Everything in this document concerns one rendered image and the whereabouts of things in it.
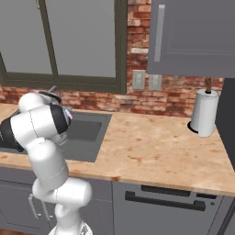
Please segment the grey wall cupboard door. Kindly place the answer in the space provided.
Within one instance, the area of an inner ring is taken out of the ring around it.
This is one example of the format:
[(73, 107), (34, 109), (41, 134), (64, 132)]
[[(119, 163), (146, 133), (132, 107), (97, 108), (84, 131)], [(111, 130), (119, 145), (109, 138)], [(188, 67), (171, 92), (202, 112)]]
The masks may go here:
[[(155, 62), (159, 5), (165, 12)], [(235, 0), (151, 0), (147, 73), (235, 78)]]

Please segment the grey panel under sink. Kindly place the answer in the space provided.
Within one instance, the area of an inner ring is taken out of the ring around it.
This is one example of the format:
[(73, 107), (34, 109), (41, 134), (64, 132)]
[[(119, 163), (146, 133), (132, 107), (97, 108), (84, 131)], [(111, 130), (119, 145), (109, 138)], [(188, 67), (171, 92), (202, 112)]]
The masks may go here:
[[(32, 185), (36, 180), (36, 176), (29, 170), (0, 167), (0, 180)], [(92, 186), (93, 199), (112, 200), (112, 184), (110, 182), (88, 178), (84, 180), (89, 182)]]

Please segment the silver sink faucet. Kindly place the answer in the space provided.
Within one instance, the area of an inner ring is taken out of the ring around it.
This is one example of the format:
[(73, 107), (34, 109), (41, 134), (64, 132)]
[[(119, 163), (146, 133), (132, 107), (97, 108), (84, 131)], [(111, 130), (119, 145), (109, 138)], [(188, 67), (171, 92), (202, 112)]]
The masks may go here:
[(46, 98), (50, 104), (60, 105), (62, 103), (61, 92), (56, 85), (54, 85), (48, 91), (39, 91), (39, 94)]

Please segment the grey dishwasher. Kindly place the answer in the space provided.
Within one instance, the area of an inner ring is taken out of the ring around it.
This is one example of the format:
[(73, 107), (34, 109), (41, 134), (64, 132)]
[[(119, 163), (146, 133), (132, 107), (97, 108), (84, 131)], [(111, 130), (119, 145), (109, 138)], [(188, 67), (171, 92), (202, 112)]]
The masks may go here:
[[(193, 204), (204, 201), (205, 211), (127, 201), (136, 196)], [(148, 185), (113, 183), (115, 235), (208, 235), (223, 197)]]

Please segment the grey base cupboard door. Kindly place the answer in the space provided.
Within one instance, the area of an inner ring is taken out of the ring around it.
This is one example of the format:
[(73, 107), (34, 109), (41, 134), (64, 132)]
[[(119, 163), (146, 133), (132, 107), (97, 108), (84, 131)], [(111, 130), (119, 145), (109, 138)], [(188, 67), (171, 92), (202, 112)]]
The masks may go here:
[(79, 213), (93, 235), (114, 235), (111, 201), (92, 199), (86, 207), (79, 209)]
[(50, 229), (43, 215), (41, 203), (33, 197), (34, 206), (41, 216), (36, 219), (28, 202), (31, 185), (0, 180), (0, 216), (7, 229), (40, 234)]

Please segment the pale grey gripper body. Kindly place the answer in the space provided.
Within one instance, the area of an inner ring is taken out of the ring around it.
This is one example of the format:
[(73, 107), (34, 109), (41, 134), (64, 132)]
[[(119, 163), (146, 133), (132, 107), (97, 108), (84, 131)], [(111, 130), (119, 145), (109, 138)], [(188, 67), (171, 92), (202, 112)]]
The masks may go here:
[(62, 146), (68, 139), (68, 134), (66, 131), (64, 131), (63, 133), (61, 134), (57, 134), (55, 137), (54, 137), (54, 142), (59, 145), (59, 146)]

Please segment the dark grey tall panel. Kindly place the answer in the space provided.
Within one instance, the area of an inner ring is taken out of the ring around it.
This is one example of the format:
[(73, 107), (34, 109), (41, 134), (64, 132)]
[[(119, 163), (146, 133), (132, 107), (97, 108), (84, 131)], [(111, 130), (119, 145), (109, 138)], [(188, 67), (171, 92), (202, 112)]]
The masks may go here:
[(226, 78), (218, 101), (216, 126), (235, 172), (235, 78)]

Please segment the grey wall power outlet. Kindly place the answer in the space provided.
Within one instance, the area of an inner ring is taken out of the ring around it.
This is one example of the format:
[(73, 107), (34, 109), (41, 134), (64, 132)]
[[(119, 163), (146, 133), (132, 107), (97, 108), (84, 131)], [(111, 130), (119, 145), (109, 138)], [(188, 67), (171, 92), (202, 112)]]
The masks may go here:
[(162, 89), (161, 74), (151, 74), (149, 76), (149, 89), (154, 91), (160, 91)]
[(132, 88), (134, 90), (143, 90), (145, 86), (145, 71), (133, 70), (132, 71)]

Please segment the window with dark frame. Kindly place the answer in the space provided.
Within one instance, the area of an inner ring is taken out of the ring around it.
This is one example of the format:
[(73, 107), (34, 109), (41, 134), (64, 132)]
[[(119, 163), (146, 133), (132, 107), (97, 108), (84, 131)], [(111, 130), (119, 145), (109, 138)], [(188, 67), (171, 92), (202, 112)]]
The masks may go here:
[(128, 0), (0, 0), (4, 86), (127, 92)]

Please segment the dark grey sink basin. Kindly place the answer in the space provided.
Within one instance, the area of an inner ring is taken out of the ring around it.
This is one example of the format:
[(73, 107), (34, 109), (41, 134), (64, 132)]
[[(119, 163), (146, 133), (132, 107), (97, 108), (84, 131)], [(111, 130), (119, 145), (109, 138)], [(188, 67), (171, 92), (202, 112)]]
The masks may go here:
[[(41, 106), (0, 123), (0, 150), (23, 152), (36, 165), (64, 160), (94, 162), (110, 119), (109, 115), (71, 113), (61, 106)], [(59, 146), (54, 137), (64, 131), (68, 139)]]

